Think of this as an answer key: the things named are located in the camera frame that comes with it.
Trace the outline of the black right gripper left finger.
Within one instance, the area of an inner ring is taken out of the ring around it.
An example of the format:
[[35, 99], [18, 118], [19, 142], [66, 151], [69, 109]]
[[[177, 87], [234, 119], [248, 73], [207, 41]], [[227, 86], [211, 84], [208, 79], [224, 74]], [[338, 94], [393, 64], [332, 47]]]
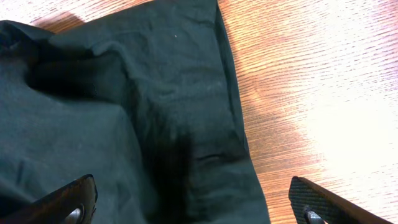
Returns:
[[39, 200], [1, 218], [1, 224], [90, 224], [96, 211], [98, 191], [87, 174]]

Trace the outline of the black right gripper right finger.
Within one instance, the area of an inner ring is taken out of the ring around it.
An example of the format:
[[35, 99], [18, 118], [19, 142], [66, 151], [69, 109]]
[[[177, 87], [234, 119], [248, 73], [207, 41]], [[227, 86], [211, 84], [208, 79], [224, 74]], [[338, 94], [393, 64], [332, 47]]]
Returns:
[[391, 224], [304, 177], [292, 177], [289, 200], [298, 224]]

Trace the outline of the black shorts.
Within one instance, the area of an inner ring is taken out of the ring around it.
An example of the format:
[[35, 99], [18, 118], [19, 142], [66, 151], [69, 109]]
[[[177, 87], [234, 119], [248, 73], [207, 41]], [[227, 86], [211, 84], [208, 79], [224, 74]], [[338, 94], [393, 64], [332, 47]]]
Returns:
[[269, 223], [216, 1], [1, 22], [1, 214], [85, 174], [95, 223]]

